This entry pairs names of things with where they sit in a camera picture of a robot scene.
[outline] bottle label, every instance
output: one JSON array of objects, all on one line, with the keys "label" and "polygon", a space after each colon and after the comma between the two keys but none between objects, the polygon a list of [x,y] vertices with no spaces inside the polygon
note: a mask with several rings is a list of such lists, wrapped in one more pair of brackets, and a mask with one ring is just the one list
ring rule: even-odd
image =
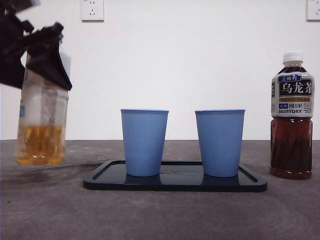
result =
[{"label": "bottle label", "polygon": [[303,74],[281,73],[271,83],[272,117],[313,116],[314,78]]}]

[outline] white wall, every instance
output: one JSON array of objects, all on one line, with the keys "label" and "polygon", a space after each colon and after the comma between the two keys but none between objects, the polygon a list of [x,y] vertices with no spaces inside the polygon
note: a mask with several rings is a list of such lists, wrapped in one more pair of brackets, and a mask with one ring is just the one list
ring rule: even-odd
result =
[{"label": "white wall", "polygon": [[[80,0],[41,2],[19,17],[36,28],[64,25],[67,139],[122,139],[121,108],[168,109],[166,139],[197,139],[194,110],[245,108],[243,139],[268,140],[283,53],[303,51],[320,80],[320,22],[306,22],[305,0],[105,0],[102,23],[81,22]],[[1,85],[1,139],[17,136],[19,100]]]}]

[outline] oolong tea bottle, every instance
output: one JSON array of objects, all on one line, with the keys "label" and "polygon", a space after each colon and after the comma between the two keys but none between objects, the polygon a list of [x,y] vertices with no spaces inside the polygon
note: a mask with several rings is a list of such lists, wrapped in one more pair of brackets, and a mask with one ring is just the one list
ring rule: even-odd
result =
[{"label": "oolong tea bottle", "polygon": [[314,77],[299,51],[283,55],[284,68],[271,83],[271,166],[280,178],[311,177]]}]

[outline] blue paper cup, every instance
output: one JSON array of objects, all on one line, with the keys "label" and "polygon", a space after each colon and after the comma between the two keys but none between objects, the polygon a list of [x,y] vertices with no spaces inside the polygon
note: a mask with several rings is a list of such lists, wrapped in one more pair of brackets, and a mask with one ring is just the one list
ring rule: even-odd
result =
[{"label": "blue paper cup", "polygon": [[238,175],[245,110],[199,110],[195,115],[204,173]]},{"label": "blue paper cup", "polygon": [[167,110],[121,109],[126,172],[137,177],[160,173]]}]

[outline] yellow liquid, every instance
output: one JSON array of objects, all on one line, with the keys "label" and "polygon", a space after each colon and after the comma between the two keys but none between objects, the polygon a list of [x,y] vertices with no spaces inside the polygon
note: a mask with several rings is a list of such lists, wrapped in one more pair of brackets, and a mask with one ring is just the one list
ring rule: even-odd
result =
[{"label": "yellow liquid", "polygon": [[65,140],[61,126],[19,128],[16,161],[21,165],[55,165],[64,159]]}]

